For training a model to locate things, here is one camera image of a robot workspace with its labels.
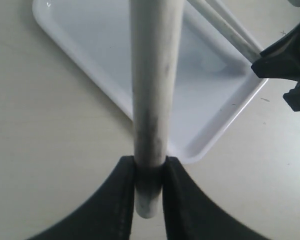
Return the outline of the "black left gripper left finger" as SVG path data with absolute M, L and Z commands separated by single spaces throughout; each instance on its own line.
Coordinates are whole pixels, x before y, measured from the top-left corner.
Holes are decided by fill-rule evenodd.
M 135 198 L 135 163 L 123 156 L 99 187 L 78 209 L 34 240 L 128 240 Z

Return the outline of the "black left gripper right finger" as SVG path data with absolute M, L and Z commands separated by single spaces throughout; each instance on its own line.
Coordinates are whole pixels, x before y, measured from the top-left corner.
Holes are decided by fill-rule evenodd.
M 264 240 L 214 203 L 193 181 L 178 158 L 163 166 L 162 205 L 169 240 Z

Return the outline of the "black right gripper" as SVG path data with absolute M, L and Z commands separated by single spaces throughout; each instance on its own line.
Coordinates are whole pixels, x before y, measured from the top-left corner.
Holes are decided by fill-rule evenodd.
M 298 82 L 283 95 L 283 99 L 294 112 L 300 112 L 300 23 L 263 50 L 251 69 L 261 79 Z

